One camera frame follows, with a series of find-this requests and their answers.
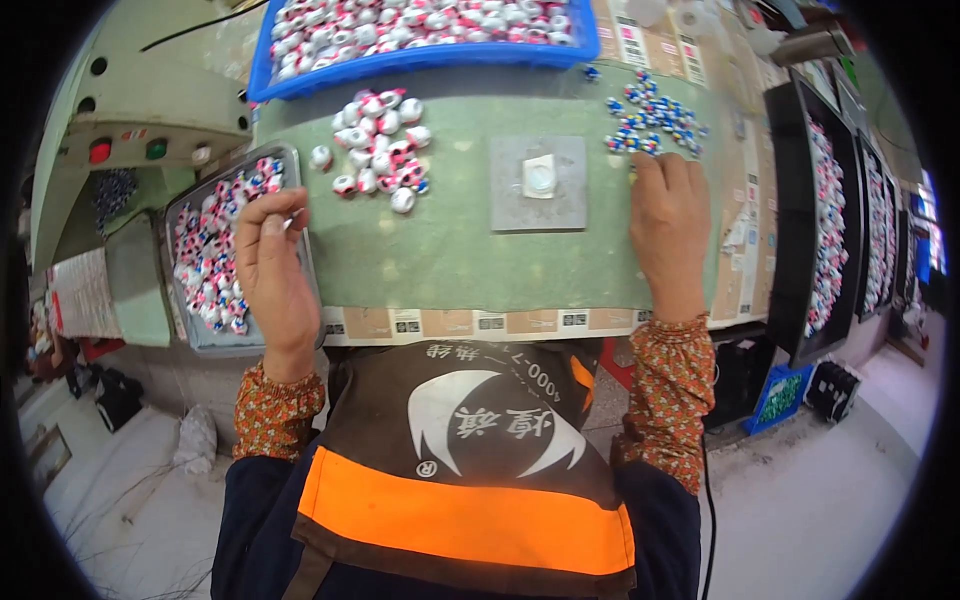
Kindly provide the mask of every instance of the fingernail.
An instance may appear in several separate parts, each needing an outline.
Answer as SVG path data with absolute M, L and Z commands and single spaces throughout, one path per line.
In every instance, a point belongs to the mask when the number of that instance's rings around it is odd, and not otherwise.
M 268 215 L 267 218 L 263 220 L 261 232 L 264 235 L 280 235 L 283 233 L 283 217 L 276 214 Z

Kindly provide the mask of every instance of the hand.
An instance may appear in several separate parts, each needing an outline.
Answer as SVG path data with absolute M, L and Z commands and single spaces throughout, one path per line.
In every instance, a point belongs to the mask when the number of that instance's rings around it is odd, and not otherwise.
M 669 153 L 633 154 L 630 237 L 650 284 L 654 319 L 682 323 L 704 312 L 710 197 L 699 162 Z
M 267 345 L 264 374 L 279 383 L 298 381 L 314 369 L 320 307 L 297 258 L 297 240 L 309 218 L 306 190 L 299 187 L 261 196 L 237 222 L 237 279 Z

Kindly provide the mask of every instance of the orange floral sleeve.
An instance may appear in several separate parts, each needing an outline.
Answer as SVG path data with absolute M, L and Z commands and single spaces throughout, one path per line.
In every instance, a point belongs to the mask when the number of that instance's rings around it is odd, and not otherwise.
M 707 315 L 679 324 L 642 324 L 630 341 L 636 356 L 634 388 L 624 433 L 613 438 L 611 463 L 643 461 L 696 495 L 704 468 L 701 418 L 713 409 Z
M 263 363 L 243 374 L 233 413 L 240 442 L 233 458 L 272 456 L 296 461 L 306 448 L 310 422 L 324 408 L 324 384 L 316 372 L 294 383 L 276 383 Z

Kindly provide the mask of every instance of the plastic bag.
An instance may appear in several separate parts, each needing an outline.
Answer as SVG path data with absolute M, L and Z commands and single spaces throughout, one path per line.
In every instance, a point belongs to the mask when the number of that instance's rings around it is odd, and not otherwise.
M 174 454 L 174 466 L 188 475 L 209 473 L 217 458 L 217 428 L 213 413 L 194 406 L 180 422 L 180 445 Z

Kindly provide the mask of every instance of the blue plastic tray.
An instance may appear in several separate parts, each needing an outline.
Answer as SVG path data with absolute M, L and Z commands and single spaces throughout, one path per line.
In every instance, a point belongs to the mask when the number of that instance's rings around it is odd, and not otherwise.
M 800 405 L 804 402 L 804 396 L 806 396 L 806 386 L 810 383 L 810 376 L 813 374 L 814 365 L 807 365 L 801 369 L 791 370 L 786 365 L 779 365 L 770 370 L 770 374 L 767 375 L 767 382 L 763 384 L 763 392 L 760 393 L 760 397 L 763 400 L 756 407 L 756 412 L 752 417 L 743 421 L 743 428 L 747 430 L 749 435 L 755 435 L 764 429 L 769 429 L 779 422 L 783 422 L 791 417 L 793 417 L 797 411 L 800 409 Z M 784 379 L 789 379 L 790 377 L 799 375 L 800 376 L 800 387 L 797 389 L 797 397 L 793 398 L 793 402 L 779 415 L 773 417 L 770 420 L 765 420 L 760 422 L 760 415 L 763 414 L 763 407 L 767 403 L 767 399 L 770 397 L 770 389 L 777 384 L 777 382 Z
M 377 75 L 402 71 L 417 71 L 462 64 L 523 64 L 556 69 L 568 69 L 578 62 L 589 62 L 600 54 L 600 38 L 589 0 L 570 0 L 567 16 L 572 23 L 572 34 L 577 46 L 546 44 L 517 44 L 505 41 L 467 42 L 421 46 L 396 50 L 371 57 L 331 64 L 323 69 L 304 73 L 285 82 L 271 84 L 274 65 L 270 60 L 270 30 L 274 27 L 276 12 L 284 0 L 270 0 L 256 42 L 247 97 L 254 102 L 274 98 L 293 100 L 307 96 L 325 87 L 354 82 Z

